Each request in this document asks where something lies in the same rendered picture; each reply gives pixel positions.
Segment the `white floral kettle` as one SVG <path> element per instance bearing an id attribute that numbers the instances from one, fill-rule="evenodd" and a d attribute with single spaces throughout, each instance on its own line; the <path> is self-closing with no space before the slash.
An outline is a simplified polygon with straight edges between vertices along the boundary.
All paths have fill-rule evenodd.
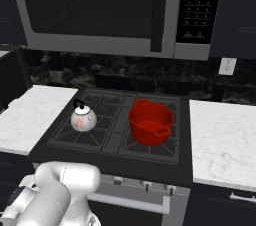
<path id="1" fill-rule="evenodd" d="M 74 112 L 71 116 L 71 126 L 79 132 L 88 132 L 97 124 L 95 112 L 82 100 L 73 100 Z"/>

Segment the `black gas hob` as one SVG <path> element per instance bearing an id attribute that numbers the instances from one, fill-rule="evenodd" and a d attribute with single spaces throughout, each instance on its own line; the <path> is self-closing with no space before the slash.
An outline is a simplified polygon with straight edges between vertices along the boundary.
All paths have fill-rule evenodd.
<path id="1" fill-rule="evenodd" d="M 185 96 L 81 89 L 82 100 L 97 115 L 89 132 L 71 126 L 73 103 L 68 102 L 28 155 L 34 163 L 65 161 L 97 166 L 105 175 L 189 187 L 193 182 L 189 99 Z M 130 132 L 128 112 L 134 101 L 147 98 L 174 113 L 172 134 L 159 146 L 137 143 Z"/>

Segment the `silver microwave oven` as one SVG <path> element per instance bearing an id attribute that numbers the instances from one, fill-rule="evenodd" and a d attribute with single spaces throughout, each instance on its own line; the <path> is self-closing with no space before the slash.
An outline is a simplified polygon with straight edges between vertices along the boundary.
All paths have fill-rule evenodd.
<path id="1" fill-rule="evenodd" d="M 205 61 L 218 0 L 16 0 L 30 49 Z"/>

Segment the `microwave door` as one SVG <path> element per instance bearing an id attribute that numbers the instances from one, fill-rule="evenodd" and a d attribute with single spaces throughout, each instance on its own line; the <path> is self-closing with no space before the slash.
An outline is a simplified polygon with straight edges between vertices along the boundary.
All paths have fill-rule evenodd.
<path id="1" fill-rule="evenodd" d="M 172 58 L 180 0 L 166 0 L 162 51 L 151 52 L 152 0 L 16 0 L 36 50 Z"/>

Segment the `black oven door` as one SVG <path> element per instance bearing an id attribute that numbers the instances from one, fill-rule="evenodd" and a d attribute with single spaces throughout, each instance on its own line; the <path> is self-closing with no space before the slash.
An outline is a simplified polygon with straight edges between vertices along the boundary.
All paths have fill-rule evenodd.
<path id="1" fill-rule="evenodd" d="M 95 193 L 156 204 L 161 204 L 162 198 L 166 196 L 170 198 L 170 213 L 159 214 L 89 200 L 92 211 L 99 217 L 102 226 L 183 226 L 189 188 L 176 186 L 176 193 L 170 196 L 165 189 L 166 184 L 149 181 L 152 187 L 146 192 L 141 184 L 145 180 L 122 177 L 123 183 L 115 185 L 114 177 L 103 174 L 100 187 Z"/>

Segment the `dark base cupboard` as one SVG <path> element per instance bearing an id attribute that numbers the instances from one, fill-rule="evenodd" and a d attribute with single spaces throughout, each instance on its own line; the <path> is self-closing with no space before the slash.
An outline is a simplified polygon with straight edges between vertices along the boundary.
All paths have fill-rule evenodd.
<path id="1" fill-rule="evenodd" d="M 6 208 L 7 200 L 21 180 L 34 172 L 26 156 L 0 152 L 0 212 Z"/>

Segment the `dark base cupboard drawer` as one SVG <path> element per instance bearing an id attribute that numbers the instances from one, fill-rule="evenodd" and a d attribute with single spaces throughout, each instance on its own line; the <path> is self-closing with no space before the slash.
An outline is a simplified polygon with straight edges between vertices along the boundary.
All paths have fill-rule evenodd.
<path id="1" fill-rule="evenodd" d="M 256 226 L 256 204 L 231 200 L 231 193 L 256 197 L 256 192 L 194 183 L 183 226 Z"/>

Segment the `white wall socket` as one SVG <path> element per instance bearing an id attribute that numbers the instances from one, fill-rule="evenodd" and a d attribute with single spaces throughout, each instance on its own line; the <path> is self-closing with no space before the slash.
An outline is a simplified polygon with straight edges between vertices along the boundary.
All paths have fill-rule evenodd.
<path id="1" fill-rule="evenodd" d="M 235 70 L 236 62 L 236 58 L 222 58 L 218 74 L 232 76 Z"/>

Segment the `dark wall cupboard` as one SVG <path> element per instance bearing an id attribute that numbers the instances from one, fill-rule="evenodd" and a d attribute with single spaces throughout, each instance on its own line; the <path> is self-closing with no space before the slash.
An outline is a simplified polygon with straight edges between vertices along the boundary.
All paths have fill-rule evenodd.
<path id="1" fill-rule="evenodd" d="M 256 0 L 219 0 L 210 56 L 256 60 Z"/>
<path id="2" fill-rule="evenodd" d="M 0 44 L 27 44 L 16 0 L 0 0 Z"/>

